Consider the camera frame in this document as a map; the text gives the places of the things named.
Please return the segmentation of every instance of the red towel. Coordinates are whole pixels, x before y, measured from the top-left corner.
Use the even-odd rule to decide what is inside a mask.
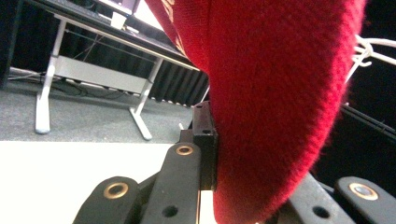
[[[364,0],[147,0],[209,74],[220,224],[255,223],[318,157],[345,91]]]

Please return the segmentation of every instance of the gray carpet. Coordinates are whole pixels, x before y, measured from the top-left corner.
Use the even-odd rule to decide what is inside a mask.
[[[185,128],[191,122],[192,109],[183,105],[148,100],[142,111],[153,138],[141,136],[128,106],[136,104],[136,96],[119,94],[117,99],[71,96],[76,88],[54,83],[49,96],[51,131],[35,133],[35,95],[40,84],[9,81],[0,91],[0,141],[111,142],[111,143],[175,143],[180,134],[178,124]],[[111,91],[88,88],[96,95]]]

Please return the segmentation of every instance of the desk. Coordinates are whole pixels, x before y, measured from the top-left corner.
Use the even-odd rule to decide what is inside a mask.
[[[169,144],[0,142],[0,223],[70,224],[103,180],[136,182],[160,171]],[[216,223],[212,192],[201,193],[201,223]]]
[[[45,0],[26,0],[26,2],[38,7],[42,7],[54,14],[55,18],[61,22],[58,28],[55,44],[49,59],[49,66],[41,92],[37,94],[35,131],[37,133],[50,132],[50,109],[49,95],[52,79],[54,75],[68,77],[79,81],[106,86],[122,91],[132,91],[140,93],[139,103],[129,108],[136,125],[146,140],[152,138],[149,129],[142,120],[140,114],[148,99],[149,91],[163,60],[178,64],[185,68],[198,70],[190,61],[178,51],[165,44],[146,37],[141,34],[134,34],[117,30],[85,14],[66,10],[61,7],[54,7]],[[59,54],[64,37],[66,24],[70,23],[82,29],[93,32],[97,35],[110,38],[126,46],[141,50],[156,57],[151,68],[148,79],[133,77],[131,75],[105,69],[100,66],[73,60]]]

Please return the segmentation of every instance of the white tabletop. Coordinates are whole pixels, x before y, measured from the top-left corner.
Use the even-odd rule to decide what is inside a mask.
[[[161,170],[170,146],[0,142],[0,223],[70,224],[100,182],[145,180]],[[201,223],[216,223],[211,191],[201,200]]]

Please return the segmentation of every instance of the brass screw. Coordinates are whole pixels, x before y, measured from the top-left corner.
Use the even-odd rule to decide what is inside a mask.
[[[176,153],[180,156],[187,156],[193,152],[192,147],[182,146],[176,149]]]
[[[126,194],[128,185],[125,183],[110,184],[105,188],[103,195],[107,199],[118,199]]]
[[[359,183],[352,183],[349,185],[349,189],[358,197],[369,201],[375,201],[378,199],[378,194],[368,186]]]

